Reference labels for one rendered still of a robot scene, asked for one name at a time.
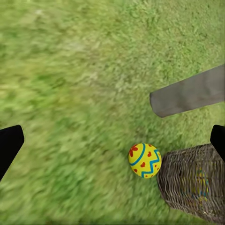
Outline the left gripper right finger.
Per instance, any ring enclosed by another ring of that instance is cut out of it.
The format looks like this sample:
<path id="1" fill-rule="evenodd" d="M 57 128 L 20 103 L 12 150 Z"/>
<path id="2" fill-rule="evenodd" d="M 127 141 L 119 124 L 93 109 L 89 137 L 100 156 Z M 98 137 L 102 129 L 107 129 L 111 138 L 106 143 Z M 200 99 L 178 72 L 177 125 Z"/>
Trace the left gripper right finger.
<path id="1" fill-rule="evenodd" d="M 214 125 L 211 136 L 210 142 L 217 150 L 218 154 L 225 162 L 225 127 L 221 125 Z"/>

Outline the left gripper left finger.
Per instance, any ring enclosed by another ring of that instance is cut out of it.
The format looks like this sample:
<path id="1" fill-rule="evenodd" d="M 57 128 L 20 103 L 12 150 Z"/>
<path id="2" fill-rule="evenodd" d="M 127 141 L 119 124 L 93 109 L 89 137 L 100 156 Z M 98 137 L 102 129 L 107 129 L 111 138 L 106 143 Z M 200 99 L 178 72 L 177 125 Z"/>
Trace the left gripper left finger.
<path id="1" fill-rule="evenodd" d="M 0 130 L 0 181 L 24 143 L 20 125 Z"/>

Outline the wicker basket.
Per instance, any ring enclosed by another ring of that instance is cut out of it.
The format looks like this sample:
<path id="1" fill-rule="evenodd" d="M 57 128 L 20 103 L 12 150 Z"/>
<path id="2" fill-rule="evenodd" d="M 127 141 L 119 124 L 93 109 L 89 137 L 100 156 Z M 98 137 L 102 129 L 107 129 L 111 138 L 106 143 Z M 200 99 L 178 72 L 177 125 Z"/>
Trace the wicker basket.
<path id="1" fill-rule="evenodd" d="M 212 143 L 168 151 L 157 181 L 170 209 L 225 225 L 225 162 Z"/>

